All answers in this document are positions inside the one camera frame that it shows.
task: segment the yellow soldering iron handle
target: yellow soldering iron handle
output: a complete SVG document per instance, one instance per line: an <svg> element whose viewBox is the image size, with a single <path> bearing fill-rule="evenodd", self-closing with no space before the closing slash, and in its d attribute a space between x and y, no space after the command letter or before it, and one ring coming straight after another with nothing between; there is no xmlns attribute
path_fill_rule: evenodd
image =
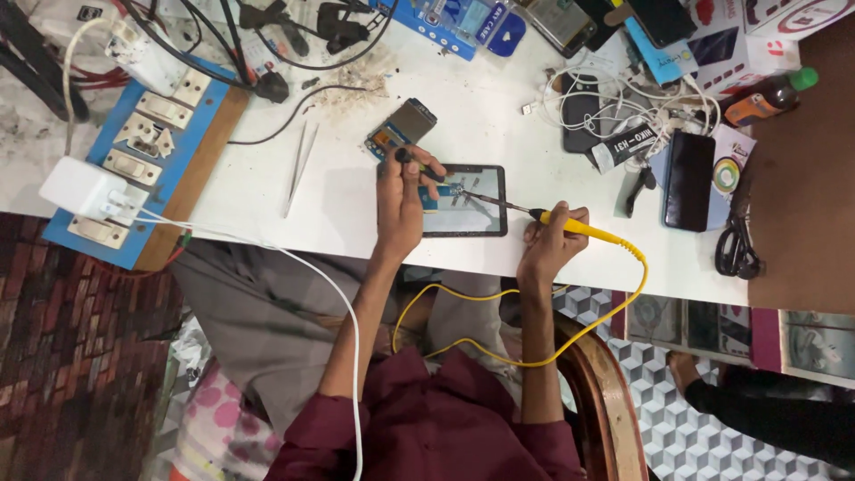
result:
<svg viewBox="0 0 855 481"><path fill-rule="evenodd" d="M535 220L540 221L545 225L549 225L549 216L550 212L544 209L532 209L529 211L531 217L534 217ZM604 230L600 230L589 225L585 225L575 219L568 219L564 224L564 230L567 232L572 232L574 234L582 234L587 235L589 237L593 237L594 239L600 239L601 241L611 242L612 244L620 245L622 239L614 234L610 234L605 232Z"/></svg>

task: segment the workbench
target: workbench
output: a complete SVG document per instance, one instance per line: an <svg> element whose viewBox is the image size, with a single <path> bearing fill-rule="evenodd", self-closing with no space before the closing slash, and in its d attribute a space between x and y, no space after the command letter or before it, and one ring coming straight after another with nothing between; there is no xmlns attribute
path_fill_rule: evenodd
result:
<svg viewBox="0 0 855 481"><path fill-rule="evenodd" d="M353 55L365 45L343 55ZM315 52L322 50L312 46ZM331 62L326 52L312 53L302 61ZM502 165L506 197L515 204L552 208L564 199L571 207L586 206L592 225L627 239L646 255L650 275L644 292L747 305L747 283L720 276L713 266L719 232L699 235L665 228L661 188L641 193L632 219L616 215L622 210L618 194L625 189L627 169L601 175L584 156L562 150L561 134L543 112L522 115L520 108L532 103L546 82L544 70L564 62L532 29L511 58L480 52L466 62L393 22L370 55L340 70L320 72L318 86L359 83L379 90L331 89L307 101L294 123L275 139L254 146L229 145L191 221L228 226L287 249L367 258L376 241L377 161L363 142L404 100L415 97L439 118L420 141L421 147L443 163ZM292 96L283 104L253 98L233 139L256 140L275 131L297 102L316 88L300 90L302 82L316 74L286 70ZM283 218L305 122L310 123L310 132L314 124L320 127L290 213ZM0 211L45 217L52 213L36 191L62 154L64 129L56 128L61 122L55 124L50 138L40 140L41 147L30 145L26 155L18 151L0 162ZM91 145L86 139L94 139L93 131L91 126L78 129L73 154L85 155ZM508 217L505 237L425 239L406 262L514 276L522 254L522 231L531 219L517 211L509 211ZM202 232L194 235L216 238ZM641 264L629 252L592 240L561 271L557 282L632 291L641 274Z"/></svg>

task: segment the white charger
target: white charger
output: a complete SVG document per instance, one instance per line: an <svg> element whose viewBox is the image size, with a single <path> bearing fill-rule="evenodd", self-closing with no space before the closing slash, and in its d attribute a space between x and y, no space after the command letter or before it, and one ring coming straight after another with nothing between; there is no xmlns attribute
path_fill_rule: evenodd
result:
<svg viewBox="0 0 855 481"><path fill-rule="evenodd" d="M127 181L118 175L74 157L59 159L38 190L43 199L75 215L102 221L122 211Z"/></svg>

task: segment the orange label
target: orange label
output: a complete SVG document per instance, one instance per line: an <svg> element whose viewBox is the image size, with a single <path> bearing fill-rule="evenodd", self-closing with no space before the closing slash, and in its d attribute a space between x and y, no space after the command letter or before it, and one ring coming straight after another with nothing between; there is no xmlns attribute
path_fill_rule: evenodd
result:
<svg viewBox="0 0 855 481"><path fill-rule="evenodd" d="M783 112L781 109L769 105L762 93L755 93L748 98L743 98L736 104L730 106L724 116L734 125L744 127L758 120L776 116Z"/></svg>

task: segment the foot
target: foot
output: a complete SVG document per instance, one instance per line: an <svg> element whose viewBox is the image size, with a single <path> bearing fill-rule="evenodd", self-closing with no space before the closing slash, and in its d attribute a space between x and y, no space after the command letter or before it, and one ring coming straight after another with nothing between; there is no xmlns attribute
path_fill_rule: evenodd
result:
<svg viewBox="0 0 855 481"><path fill-rule="evenodd" d="M689 384L700 379L698 368L695 367L694 357L691 354L671 351L668 353L668 367L671 368L671 376L674 376L674 383L677 385L677 390L685 397L686 388Z"/></svg>

